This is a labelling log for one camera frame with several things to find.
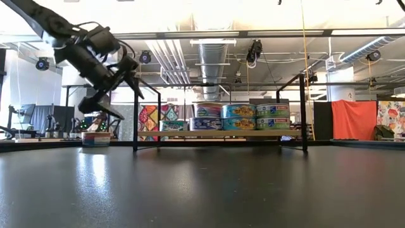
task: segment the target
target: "wall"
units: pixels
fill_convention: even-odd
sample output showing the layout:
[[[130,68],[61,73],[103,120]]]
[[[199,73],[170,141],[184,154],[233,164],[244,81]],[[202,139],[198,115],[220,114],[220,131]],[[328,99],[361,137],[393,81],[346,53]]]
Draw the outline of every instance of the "wall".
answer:
[[[59,105],[60,74],[37,70],[33,63],[19,58],[14,50],[7,50],[5,71],[7,75],[3,80],[1,94],[0,125],[7,125],[9,105]]]

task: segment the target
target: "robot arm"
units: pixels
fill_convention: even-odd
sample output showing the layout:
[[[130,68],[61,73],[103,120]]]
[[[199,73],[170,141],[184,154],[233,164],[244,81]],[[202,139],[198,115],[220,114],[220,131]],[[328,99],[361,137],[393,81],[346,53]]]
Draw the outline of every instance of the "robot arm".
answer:
[[[139,86],[134,83],[132,73],[138,64],[126,55],[125,46],[115,39],[109,27],[98,25],[87,31],[77,25],[70,24],[62,16],[47,9],[32,0],[1,0],[4,4],[18,13],[31,26],[35,33],[54,48],[56,63],[67,60],[97,91],[91,98],[84,98],[78,108],[82,113],[104,111],[117,118],[124,117],[112,108],[100,103],[101,98],[116,89],[125,81],[133,90],[143,95]],[[112,66],[105,67],[99,59],[106,59],[107,55],[123,48],[123,58]]]

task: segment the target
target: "monitor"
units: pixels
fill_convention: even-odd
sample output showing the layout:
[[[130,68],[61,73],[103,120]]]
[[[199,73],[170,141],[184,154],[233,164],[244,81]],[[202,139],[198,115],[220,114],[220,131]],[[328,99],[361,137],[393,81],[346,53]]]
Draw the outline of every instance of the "monitor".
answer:
[[[19,120],[21,124],[29,124],[31,122],[32,114],[34,113],[34,104],[23,104],[21,108],[17,110],[20,114]]]

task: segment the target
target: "light fixture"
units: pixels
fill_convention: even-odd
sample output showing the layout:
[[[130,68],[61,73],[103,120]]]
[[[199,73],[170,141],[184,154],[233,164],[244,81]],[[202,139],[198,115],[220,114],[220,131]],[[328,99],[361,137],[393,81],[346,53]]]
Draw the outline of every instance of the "light fixture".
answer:
[[[196,63],[195,66],[230,66],[230,63]]]
[[[223,39],[199,39],[190,40],[190,44],[236,44],[236,40],[223,40]]]
[[[332,35],[393,35],[405,34],[405,28],[338,29]]]
[[[322,35],[323,30],[306,30],[305,35]],[[281,36],[281,35],[302,35],[302,30],[274,30],[274,31],[252,31],[248,32],[249,37],[260,37],[264,35],[269,36]]]
[[[198,32],[166,32],[166,38],[184,38],[184,37],[235,37],[238,36],[239,32],[224,32],[224,31],[198,31]]]

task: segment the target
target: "orange curtain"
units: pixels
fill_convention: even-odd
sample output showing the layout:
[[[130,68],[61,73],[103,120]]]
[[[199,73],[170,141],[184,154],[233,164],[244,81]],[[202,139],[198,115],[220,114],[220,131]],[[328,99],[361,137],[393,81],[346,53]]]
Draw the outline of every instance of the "orange curtain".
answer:
[[[333,101],[333,138],[373,140],[377,124],[375,101]]]

